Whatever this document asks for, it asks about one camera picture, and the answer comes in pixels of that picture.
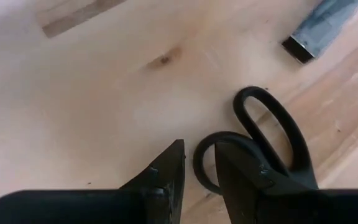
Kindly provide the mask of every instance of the black scissors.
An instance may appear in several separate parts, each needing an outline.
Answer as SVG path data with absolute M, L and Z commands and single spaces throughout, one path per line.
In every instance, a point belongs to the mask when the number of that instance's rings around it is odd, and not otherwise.
M 282 162 L 274 148 L 244 108 L 244 102 L 248 97 L 254 97 L 266 106 L 277 118 L 288 136 L 293 151 L 293 161 L 289 168 Z M 206 175 L 203 157 L 208 148 L 213 144 L 227 142 L 236 145 L 239 149 L 244 150 L 250 156 L 257 159 L 261 166 L 272 169 L 308 189 L 318 189 L 308 146 L 299 127 L 291 115 L 269 92 L 256 86 L 244 88 L 234 97 L 233 108 L 238 120 L 245 127 L 250 137 L 230 131 L 222 131 L 204 138 L 198 144 L 193 156 L 194 172 L 201 185 L 216 194 L 222 194 L 221 189 L 212 183 Z

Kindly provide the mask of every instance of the wood grain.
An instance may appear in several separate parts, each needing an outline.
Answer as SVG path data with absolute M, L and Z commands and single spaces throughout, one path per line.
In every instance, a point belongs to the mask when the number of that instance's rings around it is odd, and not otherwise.
M 182 222 L 229 223 L 191 155 L 210 133 L 245 133 L 231 101 L 248 85 L 268 88 L 293 115 L 320 186 L 358 187 L 358 12 L 308 65 L 280 46 L 318 3 L 130 0 L 55 38 L 20 42 L 19 54 L 0 57 L 0 196 L 117 188 L 184 139 Z M 246 107 L 290 163 L 277 122 L 257 102 Z M 206 164 L 213 175 L 212 156 Z

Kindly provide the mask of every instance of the light wood surface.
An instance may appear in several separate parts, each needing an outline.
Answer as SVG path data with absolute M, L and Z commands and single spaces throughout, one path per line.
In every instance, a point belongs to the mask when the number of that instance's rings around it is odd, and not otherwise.
M 0 196 L 118 188 L 184 139 L 182 223 L 229 223 L 191 157 L 210 133 L 245 132 L 231 101 L 248 85 L 293 115 L 320 187 L 358 187 L 358 12 L 313 63 L 279 44 L 318 3 L 128 0 L 49 39 L 37 15 L 53 4 L 0 0 Z M 277 122 L 246 107 L 290 163 Z

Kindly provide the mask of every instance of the scissor handle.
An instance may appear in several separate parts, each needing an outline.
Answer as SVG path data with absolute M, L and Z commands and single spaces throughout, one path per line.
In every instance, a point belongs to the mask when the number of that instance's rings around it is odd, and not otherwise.
M 254 97 L 259 100 L 283 127 L 293 151 L 292 165 L 289 169 L 245 109 L 244 102 L 248 97 Z M 240 90 L 234 97 L 233 108 L 238 120 L 245 127 L 251 138 L 259 145 L 266 160 L 275 171 L 311 189 L 318 188 L 306 141 L 295 121 L 280 102 L 263 88 L 249 86 Z

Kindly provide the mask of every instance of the black object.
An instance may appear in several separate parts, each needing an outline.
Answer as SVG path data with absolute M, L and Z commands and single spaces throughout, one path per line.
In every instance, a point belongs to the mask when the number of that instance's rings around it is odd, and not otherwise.
M 357 8 L 358 0 L 324 0 L 282 45 L 307 63 L 324 52 Z
M 294 160 L 287 168 L 244 109 L 260 100 L 288 135 Z M 319 190 L 308 148 L 294 120 L 269 93 L 241 90 L 234 111 L 252 138 L 232 132 L 202 140 L 193 167 L 200 182 L 223 196 L 235 224 L 358 223 L 358 190 Z M 215 145 L 220 188 L 208 179 L 203 155 Z M 0 198 L 0 224 L 179 224 L 185 181 L 183 140 L 176 140 L 137 177 L 117 190 L 39 190 Z
M 0 224 L 180 222 L 184 141 L 117 190 L 27 190 L 0 198 Z

